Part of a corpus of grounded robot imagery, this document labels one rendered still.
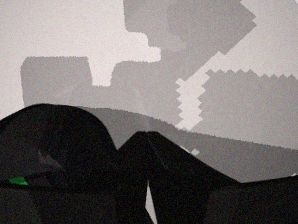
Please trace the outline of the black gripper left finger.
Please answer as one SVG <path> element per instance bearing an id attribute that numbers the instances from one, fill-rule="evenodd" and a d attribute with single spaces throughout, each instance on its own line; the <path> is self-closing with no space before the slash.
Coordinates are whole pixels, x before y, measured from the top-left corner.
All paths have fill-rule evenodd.
<path id="1" fill-rule="evenodd" d="M 0 224 L 144 224 L 148 132 L 136 132 L 72 188 L 0 183 Z"/>

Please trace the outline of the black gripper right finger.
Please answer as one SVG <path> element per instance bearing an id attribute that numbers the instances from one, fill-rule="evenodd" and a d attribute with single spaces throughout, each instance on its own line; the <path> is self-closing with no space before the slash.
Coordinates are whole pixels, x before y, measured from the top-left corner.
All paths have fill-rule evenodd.
<path id="1" fill-rule="evenodd" d="M 149 188 L 157 224 L 298 221 L 298 176 L 239 183 L 157 131 L 148 132 Z"/>

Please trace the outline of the dark grey controller unit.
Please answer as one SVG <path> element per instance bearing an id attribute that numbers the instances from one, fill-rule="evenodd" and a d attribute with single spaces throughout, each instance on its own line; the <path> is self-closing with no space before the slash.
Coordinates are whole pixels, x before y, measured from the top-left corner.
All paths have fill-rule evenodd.
<path id="1" fill-rule="evenodd" d="M 27 105 L 0 120 L 0 183 L 72 188 L 116 151 L 93 113 Z"/>

